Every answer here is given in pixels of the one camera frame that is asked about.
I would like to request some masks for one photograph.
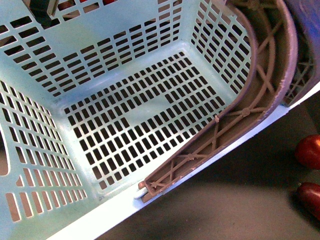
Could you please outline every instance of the rectangular slot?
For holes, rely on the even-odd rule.
[[[85,6],[83,8],[83,11],[86,14],[86,13],[89,13],[89,12],[91,12],[93,10],[98,9],[98,8],[99,8],[99,3],[96,2],[96,3],[93,3],[93,4],[89,5],[89,6]]]
[[[25,17],[22,17],[22,18],[19,18],[17,20],[10,22],[10,24],[13,28],[16,29],[16,28],[22,27],[26,24],[29,24],[31,22],[32,22],[31,18],[29,16],[25,16]]]
[[[85,53],[87,53],[87,52],[89,52],[89,51],[91,51],[91,50],[93,50],[93,49],[95,49],[95,47],[94,47],[93,45],[91,45],[91,46],[88,46],[88,47],[82,49],[80,52],[81,52],[82,54],[85,54]]]
[[[34,34],[37,34],[39,32],[39,30],[36,28],[36,27],[32,27],[28,30],[25,30],[25,31],[22,31],[22,32],[19,32],[19,35],[21,38],[27,38],[31,35],[34,35]]]
[[[65,2],[62,2],[62,3],[59,3],[58,5],[58,9],[59,11],[63,11],[65,9],[68,9],[68,8],[71,8],[73,6],[75,6],[76,3],[74,0],[68,0],[68,1],[65,1]]]
[[[17,54],[23,50],[25,50],[25,49],[21,45],[19,45],[19,46],[15,46],[13,48],[10,48],[8,50],[5,50],[4,53],[7,54],[8,56],[11,56],[11,55]]]
[[[31,195],[32,195],[32,199],[33,199],[33,202],[34,202],[34,205],[35,205],[36,212],[38,214],[42,214],[44,212],[44,209],[42,207],[42,204],[41,204],[41,201],[39,199],[38,193],[33,191],[31,193]]]
[[[115,1],[117,0],[103,0],[102,2],[103,2],[103,5],[108,5],[108,4],[114,3]]]
[[[50,176],[49,176],[48,171],[43,170],[42,172],[43,172],[43,175],[44,175],[44,179],[45,179],[45,181],[46,181],[46,185],[49,186],[49,187],[52,187],[53,184],[52,184],[52,182],[51,182],[51,179],[50,179]]]
[[[17,222],[17,221],[21,220],[16,196],[13,193],[6,193],[5,197],[6,197],[6,201],[8,203],[8,207],[9,207],[9,210],[11,213],[12,221]]]
[[[8,28],[5,25],[0,25],[0,34],[8,32]]]
[[[65,191],[65,195],[66,195],[66,198],[68,199],[68,202],[69,203],[72,203],[73,202],[73,200],[72,200],[72,198],[71,198],[71,196],[70,196],[70,192],[68,191],[68,190],[66,190]]]
[[[66,201],[64,193],[60,190],[60,191],[58,191],[58,194],[59,194],[60,200],[62,202],[62,205],[67,205],[67,201]]]
[[[55,192],[55,191],[51,191],[50,193],[51,193],[51,197],[52,197],[52,199],[53,199],[54,206],[55,206],[56,208],[59,208],[59,207],[60,207],[60,203],[59,203],[59,201],[58,201],[58,197],[57,197],[56,192]]]
[[[26,192],[20,192],[20,199],[21,199],[21,202],[22,202],[22,206],[23,206],[23,209],[24,209],[24,213],[25,213],[25,216],[27,218],[29,217],[32,217],[34,215],[33,211],[32,211],[32,208],[31,208],[31,205],[30,205],[30,200],[29,200],[29,197],[27,195]]]
[[[31,175],[30,169],[24,168],[23,172],[24,172],[24,175],[25,175],[25,178],[26,178],[26,181],[27,181],[28,185],[30,187],[34,187],[35,186],[35,181],[34,181],[32,175]]]
[[[60,186],[60,183],[58,182],[56,173],[55,173],[54,171],[50,171],[50,173],[51,173],[51,176],[52,176],[52,178],[53,178],[53,181],[54,181],[55,186],[59,187],[59,186]]]
[[[17,39],[14,36],[8,36],[6,38],[0,39],[0,48],[8,44],[16,42]]]
[[[19,56],[19,57],[13,59],[13,61],[15,61],[17,64],[19,64],[23,61],[30,59],[30,58],[31,58],[31,56],[29,54],[25,54],[25,55],[22,55],[22,56]]]
[[[68,14],[63,15],[62,17],[63,17],[63,19],[65,21],[69,21],[71,19],[75,19],[78,16],[80,16],[79,10],[75,10],[75,11],[72,11],[72,12],[70,12]]]
[[[46,209],[48,211],[52,210],[52,204],[51,204],[48,193],[46,191],[42,191],[41,194],[42,194]]]

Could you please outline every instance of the dark floor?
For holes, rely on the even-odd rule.
[[[293,153],[320,134],[319,110],[320,93],[98,239],[320,239],[320,222],[293,197],[299,183],[320,184]]]

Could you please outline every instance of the ventilation hole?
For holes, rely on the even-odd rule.
[[[219,102],[221,106],[225,105],[225,102],[219,96],[217,96],[215,99]]]
[[[25,31],[22,31],[22,32],[19,32],[19,35],[21,38],[27,38],[29,36],[32,36],[34,34],[37,34],[39,32],[39,30],[36,28],[36,27],[32,27],[28,30],[25,30]]]
[[[21,45],[10,48],[8,50],[5,50],[4,53],[7,54],[8,56],[14,55],[16,53],[19,53],[21,51],[25,50]]]
[[[55,18],[51,21],[51,24],[50,25],[42,25],[43,29],[48,29],[48,28],[51,28],[51,27],[54,27],[56,25],[60,24],[60,21],[58,18]]]
[[[159,7],[158,12],[161,13],[165,10],[168,10],[170,8],[170,4],[164,5],[162,7]]]
[[[59,187],[59,186],[60,186],[60,183],[58,182],[56,173],[55,173],[54,171],[50,171],[50,173],[51,173],[51,176],[52,176],[52,178],[53,178],[54,185],[57,186],[57,187]]]
[[[77,53],[72,53],[72,54],[70,54],[70,55],[68,55],[68,56],[65,56],[65,57],[63,58],[63,60],[64,60],[65,62],[67,62],[67,61],[69,61],[69,60],[71,60],[71,59],[76,58],[77,56],[78,56]]]
[[[73,202],[73,200],[71,198],[70,192],[68,190],[65,190],[64,192],[65,192],[65,195],[66,195],[68,202],[71,204]]]
[[[133,163],[131,163],[129,165],[129,168],[130,168],[131,172],[134,172],[135,170],[137,170],[136,166]]]
[[[57,196],[56,192],[55,191],[51,191],[50,193],[51,193],[51,196],[52,196],[52,199],[53,199],[54,206],[56,208],[59,208],[60,207],[60,203],[59,203],[58,196]]]
[[[52,183],[52,181],[51,181],[51,179],[49,177],[49,173],[46,170],[43,170],[42,172],[43,172],[44,179],[46,181],[47,186],[52,187],[53,183]]]
[[[9,127],[9,129],[10,129],[13,141],[15,141],[17,143],[18,142],[18,138],[17,138],[16,131],[12,127]]]
[[[115,162],[114,162],[111,158],[109,158],[109,159],[107,160],[107,163],[108,163],[108,166],[110,167],[110,169],[111,169],[112,171],[115,170],[115,169],[117,169],[117,166],[116,166]]]
[[[0,25],[0,34],[8,32],[8,28],[5,25]]]
[[[79,186],[82,186],[82,183],[81,183],[78,175],[77,175],[77,174],[74,174],[74,175],[75,175],[75,178],[76,178],[76,181],[77,181],[78,185],[79,185]]]
[[[35,191],[33,191],[33,192],[31,193],[31,195],[32,195],[32,198],[33,198],[33,202],[34,202],[34,205],[35,205],[36,212],[37,212],[38,214],[43,213],[44,210],[43,210],[42,204],[41,204],[41,202],[40,202],[38,193],[35,192]]]
[[[116,0],[102,0],[103,5],[108,5],[114,3]]]
[[[235,94],[238,94],[239,91],[231,84],[230,88],[232,89],[232,91],[234,91]]]
[[[98,9],[98,8],[99,8],[99,4],[96,2],[96,3],[93,3],[93,4],[89,5],[89,6],[85,6],[83,8],[83,11],[86,14],[86,13],[89,13],[89,12],[91,12],[93,10]]]
[[[45,68],[46,68],[47,70],[48,70],[48,69],[52,69],[52,68],[58,66],[59,64],[61,64],[60,61],[54,61],[54,62],[46,65]]]
[[[115,183],[115,180],[112,178],[112,176],[108,177],[106,180],[108,181],[109,185],[112,185]]]
[[[71,162],[70,159],[68,159],[68,162],[69,162],[69,165],[71,166],[72,170],[75,170],[75,167],[74,167],[74,165],[73,165],[73,163]]]
[[[75,6],[75,5],[76,5],[76,3],[75,3],[74,0],[68,0],[68,1],[65,1],[65,2],[62,2],[62,3],[59,3],[58,9],[60,11],[62,11],[62,10],[71,8],[71,7]]]
[[[116,172],[116,173],[114,174],[114,177],[115,177],[115,179],[116,179],[117,181],[119,181],[119,180],[122,179],[122,176],[121,176],[120,172]]]
[[[22,55],[22,56],[19,56],[19,57],[13,59],[13,61],[15,61],[17,64],[19,64],[23,61],[30,59],[30,58],[31,58],[31,56],[29,54],[25,54],[25,55]]]
[[[66,181],[60,171],[58,171],[58,176],[59,176],[60,182],[62,183],[62,186],[64,187],[67,186]]]
[[[36,165],[36,162],[35,162],[34,156],[32,155],[32,152],[29,149],[26,149],[26,153],[27,153],[27,156],[29,158],[29,162],[32,165]]]
[[[21,220],[16,196],[13,193],[6,193],[5,197],[6,197],[6,201],[8,203],[9,211],[11,213],[12,221],[17,222],[17,221]]]
[[[150,152],[150,156],[152,157],[152,159],[156,159],[157,158],[157,154],[154,151]]]
[[[58,194],[59,194],[59,197],[60,197],[60,200],[62,202],[63,205],[67,205],[67,201],[66,201],[66,198],[65,198],[65,195],[63,193],[63,191],[58,191]]]
[[[97,43],[97,45],[100,47],[100,46],[105,45],[105,44],[107,44],[107,43],[109,43],[109,42],[110,42],[110,38],[106,38],[106,39],[104,39],[104,40],[102,40],[102,41],[99,41],[99,42]]]
[[[24,26],[26,24],[29,24],[31,22],[32,22],[31,18],[28,16],[25,16],[25,17],[22,17],[18,20],[14,20],[14,21],[10,22],[10,24],[12,27],[14,27],[16,29],[16,28],[19,28],[19,27]]]
[[[76,202],[79,201],[75,190],[71,190],[71,195],[72,195],[72,198],[73,198],[74,201],[76,201]]]
[[[150,159],[147,155],[143,157],[143,160],[146,164],[150,163]]]
[[[242,43],[240,43],[239,48],[245,55],[249,54],[249,50]]]
[[[35,62],[31,62],[31,63],[28,63],[26,65],[23,65],[22,69],[26,71],[26,70],[29,70],[29,69],[35,67],[35,66],[37,66],[37,64]]]
[[[135,163],[137,164],[137,166],[138,166],[139,168],[141,168],[141,167],[144,166],[144,164],[142,163],[142,161],[141,161],[140,159],[137,160],[137,161],[135,161]]]
[[[22,206],[23,206],[23,209],[24,209],[25,216],[27,218],[32,217],[34,214],[32,212],[32,209],[31,209],[31,206],[30,206],[30,200],[29,200],[29,197],[28,197],[27,193],[20,192],[19,195],[20,195],[20,198],[21,198],[21,202],[22,202]]]
[[[121,171],[125,177],[129,175],[129,171],[126,168],[123,168]]]
[[[17,187],[24,187],[24,186],[25,186],[24,183],[23,183],[23,181],[22,181],[21,176],[19,176],[18,181],[16,181],[15,185],[16,185]]]
[[[8,44],[12,44],[16,41],[17,41],[17,39],[14,36],[8,36],[4,39],[0,39],[0,48],[3,46],[6,46]]]
[[[74,70],[72,70],[71,71],[71,73],[72,74],[76,74],[76,73],[78,73],[78,72],[80,72],[80,71],[82,71],[82,70],[84,70],[85,69],[85,67],[84,66],[81,66],[81,67],[78,67],[78,68],[76,68],[76,69],[74,69]]]
[[[81,200],[84,199],[84,197],[82,196],[80,190],[77,189],[76,192],[77,192],[77,194],[78,194],[78,196],[79,196],[79,198],[80,198]]]
[[[102,163],[100,164],[100,167],[101,167],[102,172],[103,172],[104,175],[107,175],[107,174],[110,173],[110,171],[108,170],[107,165],[106,165],[104,162],[102,162]]]
[[[100,188],[101,188],[102,190],[104,190],[104,189],[106,189],[106,188],[107,188],[107,184],[106,184],[106,182],[105,182],[105,181],[101,181],[101,182],[99,182],[99,185],[100,185]]]
[[[69,173],[69,176],[70,176],[70,179],[72,181],[72,186],[77,186],[75,177],[71,173]]]
[[[51,47],[49,45],[46,45],[46,46],[41,47],[41,48],[39,48],[37,50],[34,50],[33,53],[35,55],[40,55],[40,54],[43,54],[43,53],[45,53],[45,52],[47,52],[49,50],[51,50]]]
[[[8,110],[5,109],[5,108],[2,108],[2,111],[3,111],[3,114],[4,114],[5,120],[6,120],[8,123],[11,123],[11,118],[10,118],[10,115],[9,115]]]
[[[237,25],[233,25],[232,29],[235,31],[236,34],[238,34],[239,36],[241,36],[242,31],[240,30],[240,28]]]
[[[88,47],[82,49],[80,52],[81,52],[82,54],[85,54],[85,53],[93,50],[94,48],[95,48],[95,47],[94,47],[93,45],[91,45],[91,46],[88,46]]]
[[[42,194],[42,198],[44,200],[44,204],[45,204],[46,209],[48,211],[52,210],[52,204],[51,204],[48,193],[46,191],[42,191],[41,194]]]
[[[80,16],[79,10],[75,10],[75,11],[72,11],[72,12],[70,12],[68,14],[63,15],[62,17],[63,17],[63,19],[65,21],[69,21],[71,19],[75,19],[78,16]]]
[[[102,175],[101,175],[101,173],[100,173],[100,171],[99,171],[99,168],[98,168],[97,166],[93,167],[92,170],[93,170],[93,173],[94,173],[95,178],[96,178],[97,180],[100,179],[100,178],[102,178]]]

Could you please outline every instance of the light blue plastic basket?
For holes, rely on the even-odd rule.
[[[0,1],[0,239],[46,239],[140,182],[245,86],[248,29],[222,1],[106,2],[45,26]]]

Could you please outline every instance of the basket bottom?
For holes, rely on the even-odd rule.
[[[146,177],[236,97],[195,51],[169,52],[64,109],[103,195]]]

